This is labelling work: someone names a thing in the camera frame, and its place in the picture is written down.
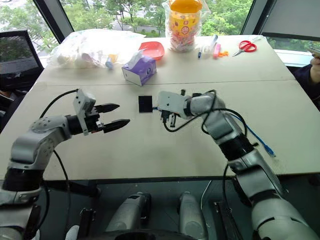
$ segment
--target window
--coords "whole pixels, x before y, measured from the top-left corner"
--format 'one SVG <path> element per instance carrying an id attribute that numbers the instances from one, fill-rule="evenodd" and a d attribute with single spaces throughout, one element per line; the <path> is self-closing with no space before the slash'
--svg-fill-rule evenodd
<path id="1" fill-rule="evenodd" d="M 309 46 L 320 49 L 320 42 L 283 37 L 266 37 L 267 41 L 286 66 L 303 67 L 313 58 Z"/>
<path id="2" fill-rule="evenodd" d="M 58 42 L 32 0 L 0 0 L 0 31 L 27 29 L 45 67 L 50 51 Z"/>
<path id="3" fill-rule="evenodd" d="M 165 36 L 165 0 L 60 0 L 75 31 L 113 29 L 152 37 Z M 206 0 L 211 15 L 202 26 L 203 36 L 237 35 L 253 0 Z"/>
<path id="4" fill-rule="evenodd" d="M 206 0 L 211 15 L 203 23 L 201 35 L 239 35 L 253 0 Z"/>
<path id="5" fill-rule="evenodd" d="M 283 37 L 266 37 L 273 49 L 308 52 L 309 46 L 320 49 L 319 41 L 308 41 Z"/>
<path id="6" fill-rule="evenodd" d="M 162 0 L 60 0 L 75 31 L 112 29 L 164 37 Z"/>

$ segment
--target pink marker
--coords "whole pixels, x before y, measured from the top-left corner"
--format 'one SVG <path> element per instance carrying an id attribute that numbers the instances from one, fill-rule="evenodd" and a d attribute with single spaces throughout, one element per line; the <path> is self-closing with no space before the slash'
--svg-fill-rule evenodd
<path id="1" fill-rule="evenodd" d="M 217 43 L 215 45 L 215 48 L 214 48 L 214 51 L 213 51 L 213 58 L 214 59 L 217 59 L 218 58 L 218 55 L 220 53 L 220 49 L 221 49 L 221 44 L 220 43 Z"/>

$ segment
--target red plate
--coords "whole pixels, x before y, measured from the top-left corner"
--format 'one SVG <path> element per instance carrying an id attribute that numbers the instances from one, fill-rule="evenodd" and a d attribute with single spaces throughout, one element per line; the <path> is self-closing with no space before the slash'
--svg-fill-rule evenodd
<path id="1" fill-rule="evenodd" d="M 139 50 L 144 49 L 143 55 L 153 58 L 154 60 L 160 60 L 165 54 L 164 46 L 158 41 L 143 42 Z"/>

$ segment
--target clear plastic bag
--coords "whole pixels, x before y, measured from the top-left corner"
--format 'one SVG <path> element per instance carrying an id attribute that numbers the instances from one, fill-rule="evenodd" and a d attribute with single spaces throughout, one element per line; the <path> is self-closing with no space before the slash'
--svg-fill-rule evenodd
<path id="1" fill-rule="evenodd" d="M 171 10 L 174 0 L 162 3 L 165 11 L 165 36 L 170 41 L 170 49 L 177 52 L 188 52 L 195 49 L 195 37 L 201 35 L 202 22 L 210 15 L 204 0 L 202 9 L 196 13 L 180 13 Z"/>
<path id="2" fill-rule="evenodd" d="M 48 64 L 61 68 L 112 68 L 113 64 L 128 62 L 144 37 L 130 31 L 75 31 L 52 50 Z"/>

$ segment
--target black cable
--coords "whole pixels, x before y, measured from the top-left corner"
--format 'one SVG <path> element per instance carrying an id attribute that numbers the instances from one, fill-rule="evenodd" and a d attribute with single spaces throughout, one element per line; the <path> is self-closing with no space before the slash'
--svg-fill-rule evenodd
<path id="1" fill-rule="evenodd" d="M 210 112 L 214 109 L 214 106 L 215 106 L 215 103 L 216 103 L 216 98 L 217 98 L 217 92 L 216 90 L 212 89 L 210 91 L 207 91 L 206 93 L 214 93 L 214 97 L 213 97 L 213 101 L 212 101 L 212 104 L 211 104 L 211 107 L 210 107 Z M 205 126 L 205 123 L 209 117 L 209 113 L 208 115 L 205 117 L 205 119 L 203 120 L 203 123 L 201 125 L 201 130 L 202 132 L 204 132 L 205 134 L 209 134 L 205 129 L 204 129 L 204 126 Z"/>
<path id="2" fill-rule="evenodd" d="M 197 115 L 197 116 L 195 116 L 194 118 L 191 118 L 189 121 L 186 121 L 184 124 L 182 124 L 181 126 L 175 128 L 175 129 L 169 129 L 169 128 L 167 127 L 167 124 L 166 124 L 165 122 L 163 123 L 163 125 L 164 125 L 164 128 L 165 128 L 168 132 L 174 133 L 174 132 L 179 131 L 179 130 L 182 129 L 184 126 L 188 125 L 188 124 L 191 123 L 193 120 L 197 119 L 198 117 L 200 117 L 200 116 L 202 116 L 203 114 L 206 114 L 206 113 L 207 113 L 207 112 L 203 112 L 203 113 L 201 113 L 200 115 Z"/>
<path id="3" fill-rule="evenodd" d="M 234 219 L 234 216 L 232 215 L 231 211 L 230 211 L 230 206 L 229 206 L 229 203 L 228 203 L 228 200 L 227 200 L 227 194 L 226 194 L 226 175 L 227 175 L 227 170 L 228 170 L 228 167 L 229 165 L 227 164 L 224 168 L 224 171 L 223 171 L 223 176 L 222 176 L 222 201 L 224 202 L 225 204 L 225 207 L 226 207 L 226 211 L 231 219 L 231 222 L 232 222 L 232 225 L 235 229 L 235 233 L 238 237 L 239 240 L 243 240 L 243 237 L 241 235 L 241 232 L 239 231 L 239 228 L 238 228 L 238 225 Z"/>
<path id="4" fill-rule="evenodd" d="M 44 111 L 42 112 L 42 114 L 40 115 L 40 119 L 43 118 L 45 116 L 45 114 L 47 113 L 47 111 L 49 110 L 49 108 L 60 98 L 62 98 L 65 95 L 68 94 L 72 94 L 72 93 L 77 93 L 79 89 L 74 89 L 71 91 L 66 91 L 62 94 L 60 94 L 59 96 L 57 96 L 55 99 L 53 99 L 48 106 L 44 109 Z M 58 158 L 58 161 L 61 165 L 64 177 L 65 177 L 65 183 L 66 183 L 66 190 L 67 190 L 67 197 L 68 197 L 68 207 L 67 207 L 67 215 L 66 215 L 66 223 L 65 223 L 65 227 L 64 227 L 64 236 L 67 234 L 67 228 L 69 225 L 69 218 L 70 218 L 70 208 L 71 208 L 71 192 L 70 192 L 70 184 L 69 184 L 69 178 L 68 178 L 68 174 L 66 172 L 65 166 L 60 158 L 60 156 L 58 155 L 58 153 L 53 150 L 53 153 L 55 154 L 55 156 Z M 42 226 L 42 224 L 44 223 L 44 221 L 46 220 L 46 217 L 48 215 L 48 211 L 50 208 L 50 194 L 49 194 L 49 189 L 48 186 L 46 184 L 46 182 L 43 180 L 43 186 L 44 186 L 44 191 L 45 191 L 45 197 L 46 197 L 46 204 L 45 204 L 45 211 L 44 211 L 44 215 L 37 227 L 37 230 L 40 229 L 40 227 Z"/>
<path id="5" fill-rule="evenodd" d="M 198 117 L 202 116 L 203 114 L 207 114 L 207 116 L 205 117 L 205 119 L 203 120 L 203 123 L 201 125 L 201 130 L 205 133 L 205 134 L 209 134 L 205 129 L 204 129 L 204 125 L 209 117 L 209 113 L 213 113 L 214 111 L 226 111 L 226 112 L 230 112 L 230 113 L 233 113 L 234 115 L 236 115 L 238 118 L 240 118 L 241 122 L 243 123 L 243 127 L 244 127 L 244 135 L 247 136 L 248 134 L 248 126 L 246 124 L 246 121 L 245 119 L 240 115 L 240 113 L 236 112 L 235 110 L 232 110 L 232 109 L 229 109 L 229 108 L 213 108 L 215 106 L 215 103 L 216 103 L 216 98 L 217 98 L 217 92 L 216 90 L 210 90 L 210 91 L 207 91 L 206 93 L 214 93 L 214 98 L 213 98 L 213 101 L 212 101 L 212 104 L 211 104 L 211 107 L 210 107 L 210 110 L 208 111 L 205 111 L 195 117 L 193 117 L 192 119 L 190 119 L 189 121 L 185 122 L 184 124 L 182 124 L 181 126 L 175 128 L 175 129 L 170 129 L 168 128 L 167 126 L 167 123 L 164 121 L 163 122 L 163 125 L 164 125 L 164 128 L 170 132 L 170 133 L 174 133 L 174 132 L 177 132 L 179 131 L 180 129 L 182 129 L 184 126 L 188 125 L 189 123 L 191 123 L 193 120 L 197 119 Z"/>
<path id="6" fill-rule="evenodd" d="M 46 114 L 46 112 L 49 110 L 49 108 L 57 101 L 59 100 L 60 98 L 62 98 L 63 96 L 65 95 L 68 95 L 68 94 L 72 94 L 72 93 L 76 93 L 78 92 L 79 89 L 75 89 L 75 90 L 71 90 L 71 91 L 66 91 L 65 93 L 62 93 L 60 94 L 59 96 L 57 96 L 55 99 L 53 99 L 49 105 L 45 108 L 45 110 L 43 111 L 43 113 L 41 114 L 40 116 L 40 119 L 44 117 L 44 115 Z"/>
<path id="7" fill-rule="evenodd" d="M 240 115 L 240 113 L 232 110 L 232 109 L 229 109 L 229 108 L 214 108 L 211 112 L 214 112 L 214 111 L 226 111 L 226 112 L 230 112 L 230 113 L 233 113 L 234 115 L 236 115 L 238 118 L 240 118 L 241 122 L 243 123 L 243 127 L 244 127 L 244 135 L 247 136 L 248 134 L 248 127 L 247 127 L 247 124 L 245 122 L 245 119 Z M 182 129 L 184 126 L 188 125 L 189 123 L 191 123 L 193 120 L 197 119 L 198 117 L 202 116 L 203 114 L 208 114 L 209 112 L 208 111 L 205 111 L 197 116 L 195 116 L 194 118 L 190 119 L 189 121 L 185 122 L 184 124 L 182 124 L 181 126 L 175 128 L 175 129 L 170 129 L 168 128 L 167 124 L 164 122 L 163 125 L 164 125 L 164 128 L 170 132 L 170 133 L 174 133 L 174 132 L 177 132 L 179 131 L 180 129 Z"/>
<path id="8" fill-rule="evenodd" d="M 66 172 L 65 166 L 62 163 L 62 160 L 61 160 L 60 156 L 58 155 L 58 153 L 55 150 L 53 150 L 53 153 L 55 154 L 56 158 L 58 159 L 58 161 L 59 161 L 59 163 L 61 165 L 64 177 L 65 177 L 65 183 L 66 183 L 68 207 L 67 207 L 67 211 L 66 211 L 66 221 L 65 221 L 65 225 L 64 225 L 64 235 L 63 236 L 65 237 L 66 234 L 67 234 L 67 231 L 68 231 L 68 225 L 69 225 L 69 220 L 70 220 L 70 208 L 71 208 L 70 182 L 69 182 L 69 178 L 68 178 L 68 174 Z"/>

